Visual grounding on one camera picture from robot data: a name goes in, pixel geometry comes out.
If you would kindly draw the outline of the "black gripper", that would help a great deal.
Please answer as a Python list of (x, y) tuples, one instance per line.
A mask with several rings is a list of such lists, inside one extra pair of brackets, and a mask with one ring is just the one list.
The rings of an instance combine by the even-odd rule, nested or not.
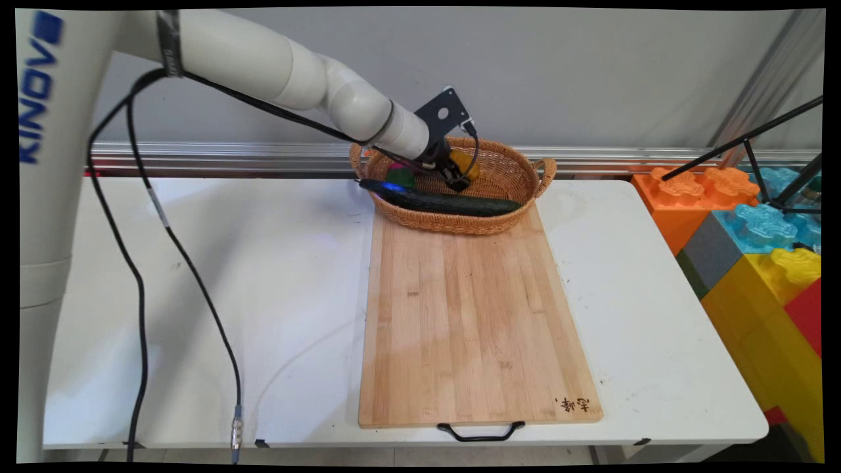
[(471, 186), (472, 168), (469, 164), (455, 164), (451, 159), (452, 150), (448, 138), (435, 141), (421, 154), (420, 166), (430, 173), (440, 174), (445, 186), (451, 191), (463, 192)]

